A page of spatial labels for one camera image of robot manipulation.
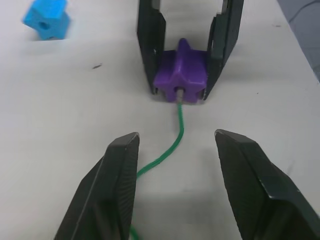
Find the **green wire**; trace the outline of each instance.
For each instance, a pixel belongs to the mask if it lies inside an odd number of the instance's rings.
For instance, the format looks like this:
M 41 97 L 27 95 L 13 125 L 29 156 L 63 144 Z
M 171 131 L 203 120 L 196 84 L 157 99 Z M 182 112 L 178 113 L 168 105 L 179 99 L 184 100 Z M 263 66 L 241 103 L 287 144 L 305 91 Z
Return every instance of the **green wire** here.
M 137 174 L 136 174 L 137 179 L 141 175 L 145 174 L 149 170 L 153 169 L 154 167 L 156 167 L 160 163 L 162 163 L 167 157 L 169 157 L 175 151 L 175 149 L 178 147 L 179 143 L 181 142 L 181 139 L 185 133 L 184 117 L 183 117 L 183 113 L 182 113 L 182 104 L 178 103 L 177 106 L 178 106 L 178 118 L 179 118 L 179 128 L 180 128 L 180 132 L 178 134 L 178 137 L 176 138 L 174 143 L 171 145 L 171 147 L 169 147 L 169 149 L 167 151 L 165 151 L 159 158 L 157 158 L 153 162 L 147 164 L 146 166 L 144 166 L 143 168 L 141 168 L 137 172 Z M 130 227 L 130 234 L 132 236 L 132 240 L 139 240 L 138 233 L 132 225 Z

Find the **white table surface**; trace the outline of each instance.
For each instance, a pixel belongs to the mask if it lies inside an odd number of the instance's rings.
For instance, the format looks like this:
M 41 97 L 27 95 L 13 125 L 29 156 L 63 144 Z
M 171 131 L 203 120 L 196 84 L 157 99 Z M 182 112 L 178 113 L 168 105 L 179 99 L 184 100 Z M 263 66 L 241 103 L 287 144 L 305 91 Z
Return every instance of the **white table surface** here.
M 178 134 L 176 106 L 152 97 L 136 38 L 137 0 L 70 0 L 65 40 L 0 8 L 0 239 L 49 240 L 78 184 L 115 138 L 139 132 L 138 168 Z M 207 47 L 221 0 L 164 0 L 166 43 Z M 320 86 L 275 0 L 245 0 L 237 45 L 204 104 L 183 106 L 174 154 L 137 182 L 145 240 L 240 240 L 214 132 L 257 141 L 320 213 Z

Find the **purple foam star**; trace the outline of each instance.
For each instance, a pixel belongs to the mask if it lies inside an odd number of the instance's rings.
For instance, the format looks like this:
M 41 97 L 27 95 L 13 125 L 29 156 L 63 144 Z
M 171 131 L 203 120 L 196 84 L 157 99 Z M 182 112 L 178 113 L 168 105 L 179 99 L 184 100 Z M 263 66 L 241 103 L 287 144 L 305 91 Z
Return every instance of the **purple foam star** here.
M 180 39 L 177 50 L 164 51 L 154 86 L 174 102 L 177 88 L 184 89 L 183 100 L 196 103 L 207 86 L 206 51 L 193 50 L 188 41 Z

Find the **blue foam star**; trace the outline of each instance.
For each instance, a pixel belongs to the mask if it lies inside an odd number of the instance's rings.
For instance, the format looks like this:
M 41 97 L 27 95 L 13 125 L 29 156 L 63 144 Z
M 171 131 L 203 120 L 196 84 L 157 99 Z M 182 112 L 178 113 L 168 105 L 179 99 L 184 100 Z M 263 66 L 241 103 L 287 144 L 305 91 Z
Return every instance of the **blue foam star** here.
M 23 23 L 35 29 L 42 40 L 64 39 L 70 23 L 65 12 L 67 0 L 35 0 Z

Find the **white tabletop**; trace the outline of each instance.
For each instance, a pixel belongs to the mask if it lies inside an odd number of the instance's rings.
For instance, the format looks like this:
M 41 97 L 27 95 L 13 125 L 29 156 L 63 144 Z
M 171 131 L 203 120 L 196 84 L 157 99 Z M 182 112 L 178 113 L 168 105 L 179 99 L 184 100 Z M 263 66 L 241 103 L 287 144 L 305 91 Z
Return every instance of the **white tabletop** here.
M 137 0 L 70 0 L 65 40 L 21 23 L 29 0 L 0 7 L 0 239 L 49 240 L 81 179 L 115 138 L 140 133 L 138 168 L 178 134 L 175 104 L 150 94 Z M 207 46 L 221 0 L 164 0 L 166 43 Z M 204 104 L 184 105 L 174 154 L 137 182 L 145 240 L 240 240 L 214 132 L 257 141 L 320 213 L 320 86 L 275 0 L 245 0 L 240 33 Z

